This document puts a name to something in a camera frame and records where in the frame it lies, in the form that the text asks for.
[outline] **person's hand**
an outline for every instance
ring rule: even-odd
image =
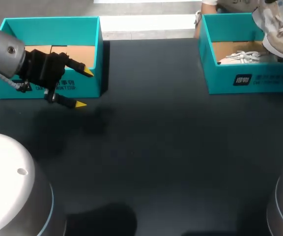
[[[216,14],[217,13],[217,9],[215,5],[209,5],[209,4],[201,4],[201,14]],[[201,21],[198,23],[196,29],[195,29],[195,35],[194,38],[199,38],[199,32],[200,32],[200,25],[201,25]]]

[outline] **cardboard box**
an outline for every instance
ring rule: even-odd
[[[103,40],[99,17],[41,17],[41,18],[6,18],[0,30],[22,40],[26,49],[37,48],[49,53],[52,50],[59,53],[67,49],[65,45],[77,46],[69,49],[70,58],[89,66],[94,77],[88,78],[71,68],[65,68],[57,92],[66,97],[90,98],[100,96]],[[11,78],[16,83],[22,83],[17,75]],[[44,89],[31,86],[31,91],[17,92],[13,87],[0,79],[0,99],[8,98],[43,98]]]
[[[265,50],[251,13],[204,15],[199,54],[210,94],[283,92],[283,63],[220,64],[225,56]]]
[[[51,45],[44,45],[44,46],[38,46],[38,45],[35,45],[35,46],[25,46],[25,50],[27,52],[31,52],[32,50],[36,49],[36,50],[39,50],[43,53],[50,53],[51,52]]]

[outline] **cardboard insert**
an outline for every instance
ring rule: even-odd
[[[94,54],[95,46],[51,46],[51,45],[42,45],[42,46],[26,46],[25,50],[31,52],[33,49],[37,49],[44,53],[66,53],[69,55],[69,58],[84,63],[87,67],[94,66]]]
[[[262,41],[247,42],[213,42],[212,43],[216,60],[220,61],[226,56],[230,56],[237,51],[244,52],[266,52],[262,45]]]

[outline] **robotic arm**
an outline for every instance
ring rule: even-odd
[[[78,101],[55,93],[57,83],[65,73],[65,66],[87,77],[93,76],[85,64],[70,59],[65,53],[46,54],[36,49],[27,52],[22,41],[0,31],[0,78],[18,92],[26,92],[29,83],[32,83],[45,88],[44,99],[49,103],[77,107]],[[14,75],[24,81],[23,86],[10,80]]]

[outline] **gray floor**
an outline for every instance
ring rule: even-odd
[[[119,16],[194,14],[200,2],[94,4],[93,0],[0,0],[0,25],[6,17]],[[193,29],[103,32],[105,40],[191,38]]]

